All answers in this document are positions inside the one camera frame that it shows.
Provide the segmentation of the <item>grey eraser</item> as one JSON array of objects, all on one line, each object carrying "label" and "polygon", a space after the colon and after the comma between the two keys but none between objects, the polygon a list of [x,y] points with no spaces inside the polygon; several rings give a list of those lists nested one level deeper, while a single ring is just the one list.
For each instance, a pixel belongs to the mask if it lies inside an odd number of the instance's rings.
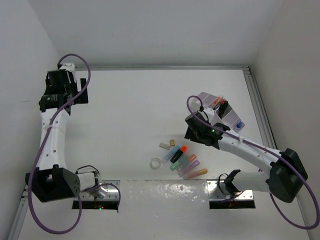
[{"label": "grey eraser", "polygon": [[170,145],[165,144],[165,143],[163,143],[163,142],[161,142],[161,143],[159,144],[159,147],[160,147],[160,148],[163,148],[163,149],[166,149],[166,150],[170,150],[170,149],[171,149],[171,146],[170,146]]}]

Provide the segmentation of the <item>green highlighter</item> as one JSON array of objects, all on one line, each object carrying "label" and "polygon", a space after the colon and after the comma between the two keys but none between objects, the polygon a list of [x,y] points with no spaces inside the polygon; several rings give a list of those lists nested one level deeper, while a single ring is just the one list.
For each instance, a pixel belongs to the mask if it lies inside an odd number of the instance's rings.
[{"label": "green highlighter", "polygon": [[180,166],[182,166],[185,162],[188,161],[189,156],[188,155],[183,155],[181,158],[179,158],[175,163],[173,163],[170,166],[170,170],[174,171],[177,168],[179,168]]}]

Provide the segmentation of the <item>black orange highlighter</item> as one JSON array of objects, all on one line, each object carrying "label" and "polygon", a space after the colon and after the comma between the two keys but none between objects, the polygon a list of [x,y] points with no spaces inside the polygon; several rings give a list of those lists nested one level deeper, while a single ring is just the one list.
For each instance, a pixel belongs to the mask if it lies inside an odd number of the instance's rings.
[{"label": "black orange highlighter", "polygon": [[187,146],[182,145],[172,156],[172,158],[170,159],[170,161],[174,164],[175,162],[177,162],[179,160],[179,158],[185,153],[185,151],[187,150]]}]

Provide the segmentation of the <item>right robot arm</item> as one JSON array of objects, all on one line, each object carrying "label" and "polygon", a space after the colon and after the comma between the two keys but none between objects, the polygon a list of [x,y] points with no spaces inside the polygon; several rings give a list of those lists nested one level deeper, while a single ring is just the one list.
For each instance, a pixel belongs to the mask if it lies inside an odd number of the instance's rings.
[{"label": "right robot arm", "polygon": [[209,126],[201,113],[185,118],[188,125],[185,139],[231,153],[260,169],[245,172],[234,169],[219,186],[226,195],[234,196],[246,190],[271,193],[285,203],[291,203],[308,175],[292,149],[280,151],[247,140],[222,123]]}]

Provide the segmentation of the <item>orange pastel highlighter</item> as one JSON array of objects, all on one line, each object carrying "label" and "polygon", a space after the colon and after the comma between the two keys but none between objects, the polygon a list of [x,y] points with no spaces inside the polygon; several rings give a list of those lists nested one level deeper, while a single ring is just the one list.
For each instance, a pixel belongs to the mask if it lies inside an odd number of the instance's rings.
[{"label": "orange pastel highlighter", "polygon": [[189,165],[192,161],[194,161],[197,158],[195,154],[188,155],[184,158],[184,160],[181,161],[180,165],[176,169],[178,172],[180,172],[183,168],[185,168],[187,165]]}]

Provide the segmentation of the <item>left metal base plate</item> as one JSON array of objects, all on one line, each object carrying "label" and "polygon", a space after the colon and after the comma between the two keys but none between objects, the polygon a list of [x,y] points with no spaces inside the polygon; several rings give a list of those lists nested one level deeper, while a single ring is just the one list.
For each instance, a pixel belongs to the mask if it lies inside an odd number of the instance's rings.
[{"label": "left metal base plate", "polygon": [[81,192],[80,197],[83,201],[111,201],[119,199],[120,180],[102,180],[99,185],[102,185],[98,190],[91,192]]}]

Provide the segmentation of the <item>tan eraser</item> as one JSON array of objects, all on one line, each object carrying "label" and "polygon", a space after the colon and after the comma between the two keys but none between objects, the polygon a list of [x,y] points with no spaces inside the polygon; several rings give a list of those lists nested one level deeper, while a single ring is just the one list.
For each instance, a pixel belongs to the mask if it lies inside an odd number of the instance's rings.
[{"label": "tan eraser", "polygon": [[170,146],[175,146],[175,140],[174,139],[170,139],[169,143],[170,143]]}]

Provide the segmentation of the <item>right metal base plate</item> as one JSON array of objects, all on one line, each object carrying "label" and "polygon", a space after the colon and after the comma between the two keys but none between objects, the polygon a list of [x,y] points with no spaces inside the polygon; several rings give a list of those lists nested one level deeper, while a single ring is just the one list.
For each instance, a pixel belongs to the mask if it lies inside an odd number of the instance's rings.
[{"label": "right metal base plate", "polygon": [[208,199],[211,202],[228,202],[228,201],[253,201],[254,194],[252,190],[245,190],[243,192],[236,192],[234,196],[223,190],[222,186],[218,186],[222,182],[218,182],[217,179],[207,180]]}]

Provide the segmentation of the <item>blue highlighter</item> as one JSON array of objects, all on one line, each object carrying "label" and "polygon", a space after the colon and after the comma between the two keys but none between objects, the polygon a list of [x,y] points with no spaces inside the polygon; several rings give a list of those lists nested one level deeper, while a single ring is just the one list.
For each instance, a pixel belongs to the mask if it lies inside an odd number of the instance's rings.
[{"label": "blue highlighter", "polygon": [[175,153],[180,149],[180,145],[174,146],[162,159],[162,163],[165,164],[171,160],[171,158],[175,155]]}]

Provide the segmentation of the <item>yellow pink highlighter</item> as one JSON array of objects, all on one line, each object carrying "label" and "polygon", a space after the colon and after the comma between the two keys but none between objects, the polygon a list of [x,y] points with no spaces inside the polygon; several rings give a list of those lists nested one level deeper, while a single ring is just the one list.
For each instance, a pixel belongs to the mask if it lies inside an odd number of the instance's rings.
[{"label": "yellow pink highlighter", "polygon": [[186,175],[183,176],[184,180],[189,180],[189,179],[193,179],[193,178],[197,178],[199,176],[205,175],[208,173],[208,169],[207,168],[203,168],[200,169],[198,171],[192,172],[192,173],[188,173]]}]

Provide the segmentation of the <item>clear tape roll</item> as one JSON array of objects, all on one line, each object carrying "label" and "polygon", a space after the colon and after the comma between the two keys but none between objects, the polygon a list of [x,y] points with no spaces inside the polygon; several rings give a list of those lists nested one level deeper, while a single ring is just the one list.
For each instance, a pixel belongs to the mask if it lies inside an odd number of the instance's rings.
[{"label": "clear tape roll", "polygon": [[150,167],[153,170],[158,170],[162,165],[162,161],[159,158],[152,158],[150,161]]}]

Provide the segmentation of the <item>metal base plate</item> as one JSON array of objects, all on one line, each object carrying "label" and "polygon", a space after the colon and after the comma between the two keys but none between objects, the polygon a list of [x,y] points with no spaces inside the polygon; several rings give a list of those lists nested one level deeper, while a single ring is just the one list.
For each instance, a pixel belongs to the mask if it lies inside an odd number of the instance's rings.
[{"label": "metal base plate", "polygon": [[223,190],[222,186],[218,186],[222,182],[218,182],[217,179],[207,180],[208,199],[211,202],[228,202],[228,201],[253,201],[254,194],[252,190],[245,190],[243,192],[236,192],[234,196]]},{"label": "metal base plate", "polygon": [[119,199],[120,180],[102,180],[99,185],[102,185],[98,190],[91,192],[81,192],[80,197],[83,201],[111,201]]}]

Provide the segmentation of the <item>pink pen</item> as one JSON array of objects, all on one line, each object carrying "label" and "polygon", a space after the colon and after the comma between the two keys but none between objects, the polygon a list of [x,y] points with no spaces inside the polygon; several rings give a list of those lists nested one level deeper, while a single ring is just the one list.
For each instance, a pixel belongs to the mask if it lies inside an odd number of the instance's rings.
[{"label": "pink pen", "polygon": [[223,99],[220,98],[219,101],[217,101],[217,102],[215,103],[213,109],[214,109],[214,110],[217,109],[217,108],[222,104],[222,101],[223,101]]}]

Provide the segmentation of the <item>white pink compartment organizer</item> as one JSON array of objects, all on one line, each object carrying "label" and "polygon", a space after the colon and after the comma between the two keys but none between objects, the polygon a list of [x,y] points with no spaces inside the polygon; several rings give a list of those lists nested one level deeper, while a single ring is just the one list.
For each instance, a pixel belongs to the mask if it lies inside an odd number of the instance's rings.
[{"label": "white pink compartment organizer", "polygon": [[202,101],[203,111],[201,115],[211,125],[221,123],[236,133],[239,133],[245,127],[243,120],[237,115],[223,95],[215,96],[201,92],[198,97]]}]

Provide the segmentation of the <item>small black scissors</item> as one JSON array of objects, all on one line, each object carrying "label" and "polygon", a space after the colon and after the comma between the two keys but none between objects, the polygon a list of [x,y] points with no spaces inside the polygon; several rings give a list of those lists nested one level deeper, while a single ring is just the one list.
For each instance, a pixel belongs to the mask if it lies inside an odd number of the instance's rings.
[{"label": "small black scissors", "polygon": [[221,104],[221,105],[219,106],[218,116],[219,116],[220,119],[223,118],[223,115],[224,115],[224,113],[225,113],[228,105],[229,105],[229,102],[226,100],[224,104]]}]

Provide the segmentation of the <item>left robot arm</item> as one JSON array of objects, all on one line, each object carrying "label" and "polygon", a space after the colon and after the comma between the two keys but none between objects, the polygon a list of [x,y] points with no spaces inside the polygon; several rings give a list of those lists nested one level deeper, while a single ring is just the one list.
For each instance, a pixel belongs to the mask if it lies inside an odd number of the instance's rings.
[{"label": "left robot arm", "polygon": [[39,101],[41,116],[41,139],[49,134],[33,175],[31,191],[42,202],[51,202],[77,197],[81,191],[98,184],[98,171],[74,173],[67,169],[65,161],[66,127],[71,116],[71,107],[87,104],[85,90],[62,111],[59,107],[78,93],[75,71],[72,66],[62,66],[48,71],[45,92]]}]

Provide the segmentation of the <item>purple highlighter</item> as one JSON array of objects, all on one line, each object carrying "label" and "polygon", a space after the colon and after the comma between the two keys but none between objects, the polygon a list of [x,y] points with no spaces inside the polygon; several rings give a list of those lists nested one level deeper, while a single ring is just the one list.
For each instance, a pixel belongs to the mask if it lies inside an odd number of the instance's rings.
[{"label": "purple highlighter", "polygon": [[200,164],[200,162],[198,160],[195,160],[193,162],[191,162],[189,165],[187,165],[186,167],[184,167],[181,171],[178,172],[178,175],[180,177],[183,177],[185,174],[187,174],[188,172],[190,172],[192,169],[194,169],[195,167],[197,167]]}]

